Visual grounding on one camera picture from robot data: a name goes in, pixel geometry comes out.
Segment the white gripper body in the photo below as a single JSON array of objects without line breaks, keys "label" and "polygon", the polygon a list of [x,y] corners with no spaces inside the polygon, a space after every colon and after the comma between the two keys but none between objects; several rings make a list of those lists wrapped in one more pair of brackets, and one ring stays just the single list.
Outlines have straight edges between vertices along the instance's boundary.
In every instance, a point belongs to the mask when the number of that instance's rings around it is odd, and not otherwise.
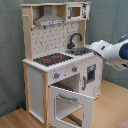
[{"label": "white gripper body", "polygon": [[105,59],[105,52],[107,48],[110,46],[109,43],[107,43],[104,40],[100,40],[98,42],[93,42],[91,45],[87,45],[87,48],[92,51],[95,55],[100,57],[102,60]]}]

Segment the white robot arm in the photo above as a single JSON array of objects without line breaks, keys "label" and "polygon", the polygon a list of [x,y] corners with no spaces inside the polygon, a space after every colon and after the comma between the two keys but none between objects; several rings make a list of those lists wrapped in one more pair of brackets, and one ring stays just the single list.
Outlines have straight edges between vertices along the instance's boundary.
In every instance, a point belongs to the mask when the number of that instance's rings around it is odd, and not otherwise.
[{"label": "white robot arm", "polygon": [[87,48],[116,70],[128,69],[128,34],[122,36],[116,44],[100,40],[87,45]]}]

